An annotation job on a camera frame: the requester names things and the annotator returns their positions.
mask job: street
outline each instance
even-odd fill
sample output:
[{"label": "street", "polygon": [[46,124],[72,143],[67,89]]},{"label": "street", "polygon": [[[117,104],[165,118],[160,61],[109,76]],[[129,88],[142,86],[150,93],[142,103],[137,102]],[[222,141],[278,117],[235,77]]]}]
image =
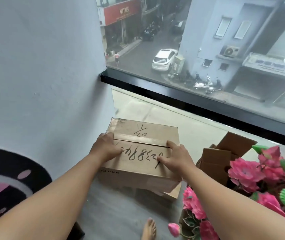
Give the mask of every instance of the street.
[{"label": "street", "polygon": [[[176,14],[177,21],[187,19],[189,7],[190,2]],[[178,50],[181,35],[175,35],[169,31],[171,18],[169,17],[167,19],[166,22],[168,25],[165,25],[165,28],[155,35],[153,41],[142,41],[136,48],[120,56],[118,67],[115,62],[110,62],[108,65],[142,77],[148,77],[162,83],[167,83],[161,76],[161,74],[166,75],[167,72],[152,70],[152,61],[159,50],[167,48]]]}]

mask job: red shop sign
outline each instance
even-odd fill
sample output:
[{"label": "red shop sign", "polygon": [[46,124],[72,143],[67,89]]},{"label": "red shop sign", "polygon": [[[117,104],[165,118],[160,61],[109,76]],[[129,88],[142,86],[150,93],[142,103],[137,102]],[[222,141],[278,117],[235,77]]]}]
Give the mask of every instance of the red shop sign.
[{"label": "red shop sign", "polygon": [[106,26],[140,12],[140,0],[128,0],[104,8]]}]

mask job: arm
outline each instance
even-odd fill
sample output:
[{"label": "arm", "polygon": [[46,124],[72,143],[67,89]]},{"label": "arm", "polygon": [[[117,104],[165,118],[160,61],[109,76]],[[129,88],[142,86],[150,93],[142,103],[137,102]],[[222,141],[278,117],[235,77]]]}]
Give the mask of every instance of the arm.
[{"label": "arm", "polygon": [[100,134],[90,153],[73,168],[0,218],[0,239],[65,240],[96,172],[121,152],[113,144],[113,133]]},{"label": "arm", "polygon": [[157,160],[193,188],[221,240],[285,239],[285,218],[221,185],[196,168],[183,145],[167,141],[172,157]]}]

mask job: foot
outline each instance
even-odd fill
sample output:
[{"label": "foot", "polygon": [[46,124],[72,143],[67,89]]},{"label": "foot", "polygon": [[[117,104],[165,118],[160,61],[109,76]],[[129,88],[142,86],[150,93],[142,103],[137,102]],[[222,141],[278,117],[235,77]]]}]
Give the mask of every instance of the foot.
[{"label": "foot", "polygon": [[152,218],[149,218],[143,228],[141,240],[155,240],[156,233],[156,223]]}]

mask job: forearm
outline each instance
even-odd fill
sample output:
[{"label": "forearm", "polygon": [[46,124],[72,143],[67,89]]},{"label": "forearm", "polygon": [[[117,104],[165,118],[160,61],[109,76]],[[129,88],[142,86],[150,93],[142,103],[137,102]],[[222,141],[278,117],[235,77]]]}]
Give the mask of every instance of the forearm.
[{"label": "forearm", "polygon": [[99,160],[88,155],[0,218],[0,239],[65,240],[86,200]]},{"label": "forearm", "polygon": [[183,177],[222,240],[285,239],[283,216],[228,189],[196,167],[186,168]]}]

